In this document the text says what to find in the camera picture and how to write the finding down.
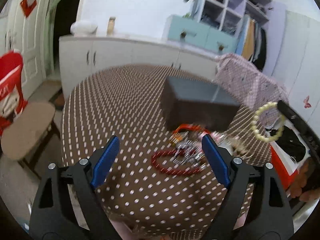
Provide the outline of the person's right hand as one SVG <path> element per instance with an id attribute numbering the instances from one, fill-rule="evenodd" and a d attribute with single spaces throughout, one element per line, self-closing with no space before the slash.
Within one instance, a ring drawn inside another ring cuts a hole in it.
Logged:
<path id="1" fill-rule="evenodd" d="M 291 198 L 298 197 L 299 200 L 302 202 L 309 202 L 312 200 L 317 200 L 319 198 L 319 189 L 303 192 L 303 188 L 307 184 L 307 172 L 309 171 L 311 163 L 312 159 L 310 157 L 306 159 L 306 161 L 300 168 L 298 175 L 295 177 L 295 180 L 289 187 L 289 193 Z"/>

